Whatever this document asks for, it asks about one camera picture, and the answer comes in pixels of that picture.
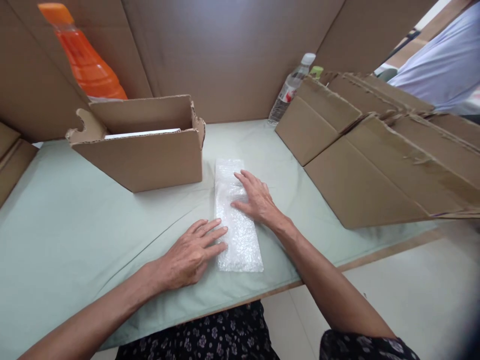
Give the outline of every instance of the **floral skirt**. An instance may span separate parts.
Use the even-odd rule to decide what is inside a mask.
[[[260,301],[153,333],[118,348],[116,360],[278,359]]]
[[[120,346],[117,360],[278,359],[260,301],[202,317]],[[320,342],[320,360],[418,360],[397,339],[335,330]]]

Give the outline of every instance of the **white paper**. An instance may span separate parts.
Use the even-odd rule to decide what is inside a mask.
[[[113,134],[113,135],[105,135],[105,139],[119,139],[119,138],[128,138],[128,137],[139,136],[139,135],[174,133],[174,132],[179,131],[179,130],[180,130],[179,128],[176,128],[176,129],[167,129],[167,130],[130,132],[130,133],[126,133],[126,134]]]

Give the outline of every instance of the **right hand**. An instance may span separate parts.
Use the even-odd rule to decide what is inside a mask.
[[[196,284],[202,278],[209,261],[227,249],[223,241],[211,245],[228,231],[226,226],[213,230],[221,222],[219,218],[196,221],[165,255],[152,262],[156,294]]]
[[[241,170],[240,173],[235,172],[234,175],[245,188],[248,202],[234,201],[231,203],[232,207],[268,227],[274,226],[285,218],[282,212],[275,206],[266,183],[261,182],[246,170]]]

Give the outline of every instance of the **bubble wrap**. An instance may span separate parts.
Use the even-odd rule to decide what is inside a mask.
[[[263,272],[255,223],[243,212],[230,204],[236,200],[248,201],[242,183],[234,176],[244,167],[243,160],[217,159],[215,164],[215,217],[228,232],[219,241],[226,242],[228,249],[218,256],[221,271]]]

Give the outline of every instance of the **light green tablecloth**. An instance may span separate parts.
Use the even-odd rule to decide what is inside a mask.
[[[431,222],[344,229],[266,121],[206,127],[203,181],[132,194],[69,148],[45,143],[0,210],[0,358],[50,330],[163,255],[194,221],[214,217],[215,159],[243,159],[278,207],[335,265],[426,230]],[[278,240],[257,226],[263,273],[219,272],[162,294],[103,345],[118,346],[299,280]]]

